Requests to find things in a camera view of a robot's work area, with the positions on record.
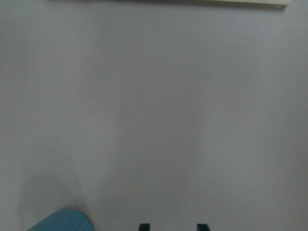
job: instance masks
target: gray surface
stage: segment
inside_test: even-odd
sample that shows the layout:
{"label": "gray surface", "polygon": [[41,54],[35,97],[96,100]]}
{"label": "gray surface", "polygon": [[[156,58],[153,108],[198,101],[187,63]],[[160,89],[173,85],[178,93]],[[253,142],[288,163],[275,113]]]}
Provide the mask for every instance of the gray surface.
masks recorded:
{"label": "gray surface", "polygon": [[0,226],[308,227],[308,4],[0,2]]}

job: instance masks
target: gray wall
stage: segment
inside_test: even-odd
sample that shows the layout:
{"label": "gray wall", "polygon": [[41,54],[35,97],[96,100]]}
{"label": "gray wall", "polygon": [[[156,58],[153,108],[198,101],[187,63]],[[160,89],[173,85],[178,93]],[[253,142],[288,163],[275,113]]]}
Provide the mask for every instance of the gray wall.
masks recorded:
{"label": "gray wall", "polygon": [[0,226],[308,227],[308,4],[0,2]]}

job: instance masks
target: blue object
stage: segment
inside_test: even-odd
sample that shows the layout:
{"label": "blue object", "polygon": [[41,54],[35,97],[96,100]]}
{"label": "blue object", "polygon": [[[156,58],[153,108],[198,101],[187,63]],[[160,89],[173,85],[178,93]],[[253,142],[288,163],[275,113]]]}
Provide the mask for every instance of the blue object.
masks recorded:
{"label": "blue object", "polygon": [[51,214],[28,231],[94,231],[94,228],[83,214],[63,209]]}

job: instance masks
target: blue fabric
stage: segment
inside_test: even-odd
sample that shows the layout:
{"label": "blue fabric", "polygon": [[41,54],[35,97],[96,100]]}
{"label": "blue fabric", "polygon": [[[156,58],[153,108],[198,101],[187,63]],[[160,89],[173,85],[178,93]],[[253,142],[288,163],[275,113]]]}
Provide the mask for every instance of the blue fabric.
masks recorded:
{"label": "blue fabric", "polygon": [[51,214],[28,231],[94,231],[94,229],[83,214],[64,209]]}

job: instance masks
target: teal rounded object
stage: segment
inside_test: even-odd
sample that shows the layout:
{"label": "teal rounded object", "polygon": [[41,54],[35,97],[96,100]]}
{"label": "teal rounded object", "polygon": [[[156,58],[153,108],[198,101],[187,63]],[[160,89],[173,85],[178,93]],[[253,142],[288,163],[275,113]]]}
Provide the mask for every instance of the teal rounded object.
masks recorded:
{"label": "teal rounded object", "polygon": [[94,231],[90,220],[72,209],[51,214],[28,231]]}

